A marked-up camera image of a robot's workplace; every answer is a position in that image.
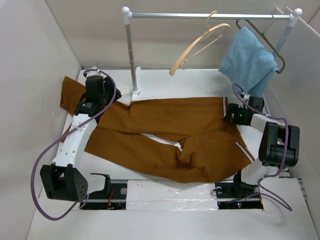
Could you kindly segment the brown trousers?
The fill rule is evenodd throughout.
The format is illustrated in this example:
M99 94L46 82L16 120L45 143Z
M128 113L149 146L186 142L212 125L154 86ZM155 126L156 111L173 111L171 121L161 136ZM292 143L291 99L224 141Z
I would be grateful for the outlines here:
M179 183L215 183L253 163L224 97L114 102L85 151L130 170Z

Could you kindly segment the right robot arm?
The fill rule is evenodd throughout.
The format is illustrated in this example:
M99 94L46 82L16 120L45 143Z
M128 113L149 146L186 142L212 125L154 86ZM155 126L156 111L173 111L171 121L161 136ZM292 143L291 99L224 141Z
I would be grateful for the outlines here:
M259 191L258 180L266 175L274 175L280 169L294 167L299 159L300 128L286 126L278 120L259 114L264 107L261 97L242 95L249 105L229 103L223 98L223 121L242 126L250 126L262 133L258 158L254 159L240 143L236 145L249 158L251 164L233 177L228 187L237 197Z

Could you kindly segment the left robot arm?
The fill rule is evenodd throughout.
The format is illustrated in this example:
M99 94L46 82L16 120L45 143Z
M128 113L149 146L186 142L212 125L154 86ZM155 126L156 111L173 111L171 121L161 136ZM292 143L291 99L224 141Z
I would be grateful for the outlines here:
M80 166L101 115L122 95L107 74L87 75L84 88L71 107L72 123L60 152L40 169L46 196L52 200L82 202L93 192L104 199L112 191L106 174L81 172Z

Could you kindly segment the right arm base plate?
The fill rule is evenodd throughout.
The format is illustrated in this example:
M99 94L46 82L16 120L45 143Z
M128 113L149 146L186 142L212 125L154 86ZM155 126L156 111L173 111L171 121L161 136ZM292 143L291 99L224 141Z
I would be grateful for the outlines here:
M239 180L232 182L217 182L211 195L216 197L219 210L263 210L261 198L258 195L260 189L257 185L247 184Z

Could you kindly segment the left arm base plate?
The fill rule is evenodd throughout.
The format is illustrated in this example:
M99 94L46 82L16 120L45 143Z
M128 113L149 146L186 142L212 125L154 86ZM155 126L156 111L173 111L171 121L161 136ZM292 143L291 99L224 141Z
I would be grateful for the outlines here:
M125 210L127 204L128 181L111 180L100 191L92 192L85 204L80 204L81 210Z

